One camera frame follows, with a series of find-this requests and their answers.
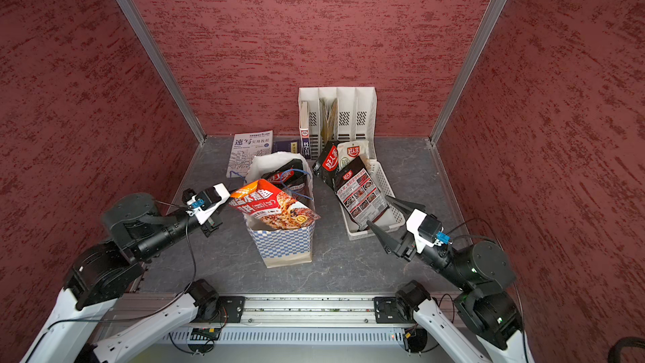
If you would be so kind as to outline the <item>dark condiment packet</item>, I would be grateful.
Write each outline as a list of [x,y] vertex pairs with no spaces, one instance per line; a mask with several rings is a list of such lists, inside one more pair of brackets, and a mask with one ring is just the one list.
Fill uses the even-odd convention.
[[368,229],[367,222],[376,222],[390,208],[382,191],[357,157],[339,170],[334,191],[357,231]]

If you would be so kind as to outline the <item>orange condiment packet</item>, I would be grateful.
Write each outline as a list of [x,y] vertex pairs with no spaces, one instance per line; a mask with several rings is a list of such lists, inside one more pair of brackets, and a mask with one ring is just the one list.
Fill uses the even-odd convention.
[[320,216],[304,203],[265,179],[238,189],[230,198],[231,206],[274,230],[299,230],[320,219]]

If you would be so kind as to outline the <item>blue checkered paper bag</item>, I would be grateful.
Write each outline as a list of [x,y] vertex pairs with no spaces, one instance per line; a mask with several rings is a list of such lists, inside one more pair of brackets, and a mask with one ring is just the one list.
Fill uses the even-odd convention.
[[[277,170],[292,159],[299,159],[303,162],[304,169],[307,172],[307,185],[297,192],[286,188],[281,190],[304,203],[315,212],[312,169],[305,158],[299,154],[277,152],[255,157],[246,176],[246,185],[262,179],[261,177],[265,173]],[[243,216],[246,228],[255,242],[266,267],[287,267],[312,262],[312,242],[317,221],[299,230],[274,230],[260,220],[247,217],[244,214]]]

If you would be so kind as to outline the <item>green black condiment packet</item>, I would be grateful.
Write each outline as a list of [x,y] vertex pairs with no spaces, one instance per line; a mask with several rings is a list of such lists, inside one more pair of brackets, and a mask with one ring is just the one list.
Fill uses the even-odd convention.
[[307,185],[307,172],[299,159],[292,159],[277,170],[265,173],[261,178],[277,188],[296,192]]

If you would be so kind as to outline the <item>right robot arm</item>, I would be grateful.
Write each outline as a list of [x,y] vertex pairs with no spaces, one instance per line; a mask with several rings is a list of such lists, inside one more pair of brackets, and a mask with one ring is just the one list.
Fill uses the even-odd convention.
[[522,308],[507,292],[516,275],[502,247],[495,240],[476,236],[473,244],[455,249],[455,239],[423,205],[393,197],[387,201],[404,215],[406,232],[395,239],[369,222],[372,233],[386,253],[405,260],[417,256],[460,289],[453,300],[455,313],[483,348],[477,349],[456,328],[443,314],[438,299],[419,282],[408,282],[396,292],[396,317],[432,337],[455,362],[532,362]]

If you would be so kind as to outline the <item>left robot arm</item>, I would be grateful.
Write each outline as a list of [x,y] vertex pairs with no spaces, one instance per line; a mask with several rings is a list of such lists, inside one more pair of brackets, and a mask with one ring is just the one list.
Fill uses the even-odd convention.
[[168,304],[143,316],[123,319],[126,329],[92,343],[106,313],[144,274],[145,264],[163,250],[189,240],[199,230],[209,236],[222,223],[218,213],[228,203],[223,184],[200,193],[186,190],[183,204],[162,215],[148,193],[119,200],[102,217],[109,238],[75,259],[55,307],[24,362],[129,362],[163,336],[191,322],[226,321],[225,307],[205,280],[192,278]]

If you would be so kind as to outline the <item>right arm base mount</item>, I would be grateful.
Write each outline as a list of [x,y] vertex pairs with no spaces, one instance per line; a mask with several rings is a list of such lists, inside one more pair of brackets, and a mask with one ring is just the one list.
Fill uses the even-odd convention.
[[375,297],[374,311],[377,324],[406,324],[412,326],[417,322],[413,319],[413,312],[421,302],[428,301],[426,297]]

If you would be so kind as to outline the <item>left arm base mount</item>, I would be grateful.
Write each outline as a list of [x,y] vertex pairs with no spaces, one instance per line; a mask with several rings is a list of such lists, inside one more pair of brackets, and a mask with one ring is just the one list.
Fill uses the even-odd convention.
[[210,297],[196,301],[192,296],[185,295],[181,299],[188,301],[189,310],[197,313],[192,323],[239,324],[245,312],[244,296]]

